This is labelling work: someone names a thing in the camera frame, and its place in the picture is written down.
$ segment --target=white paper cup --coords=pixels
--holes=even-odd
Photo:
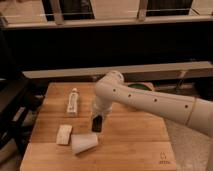
[[[86,151],[98,145],[98,137],[95,133],[72,134],[72,151],[74,154]]]

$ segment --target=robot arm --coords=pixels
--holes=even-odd
[[[213,102],[199,98],[139,90],[123,85],[118,71],[111,71],[95,85],[93,131],[100,132],[102,119],[112,102],[130,105],[212,136]]]

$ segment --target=wooden table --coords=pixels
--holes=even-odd
[[[73,134],[91,132],[93,83],[51,83],[21,164],[21,171],[175,171],[176,162],[164,120],[114,103],[98,134],[99,145],[75,156],[71,145],[56,145],[60,124]],[[66,113],[72,88],[80,92],[79,116]]]

